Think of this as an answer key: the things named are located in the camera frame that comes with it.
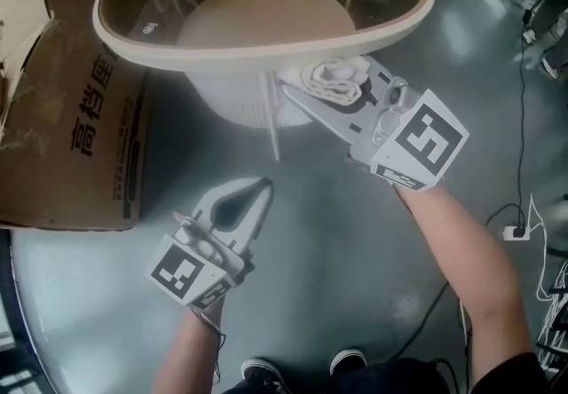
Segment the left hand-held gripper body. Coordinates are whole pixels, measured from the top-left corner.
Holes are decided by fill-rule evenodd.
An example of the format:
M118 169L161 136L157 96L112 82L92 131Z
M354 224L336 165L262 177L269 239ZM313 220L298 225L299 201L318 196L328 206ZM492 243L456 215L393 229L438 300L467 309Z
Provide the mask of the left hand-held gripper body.
M208 308L253 270L249 244L234 251L193 217L175 213L177 231L165 234L146 268L156 287L187 308Z

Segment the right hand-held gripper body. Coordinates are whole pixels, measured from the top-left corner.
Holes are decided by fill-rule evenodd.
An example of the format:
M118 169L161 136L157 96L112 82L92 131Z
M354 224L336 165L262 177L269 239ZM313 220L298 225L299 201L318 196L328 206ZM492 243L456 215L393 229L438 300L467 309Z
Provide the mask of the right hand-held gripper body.
M358 136L349 157L394 185L423 192L436 185L463 148L468 131L433 91L380 73L367 80L361 96L346 107L357 119Z

